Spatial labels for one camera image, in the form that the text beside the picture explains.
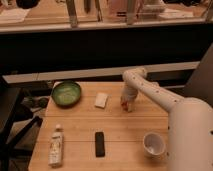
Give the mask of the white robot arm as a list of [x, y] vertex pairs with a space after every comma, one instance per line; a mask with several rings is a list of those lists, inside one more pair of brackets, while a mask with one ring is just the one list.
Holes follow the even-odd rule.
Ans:
[[146, 80], [143, 67], [122, 74], [121, 104], [142, 92], [168, 113], [167, 171], [213, 171], [213, 108], [195, 97], [184, 97]]

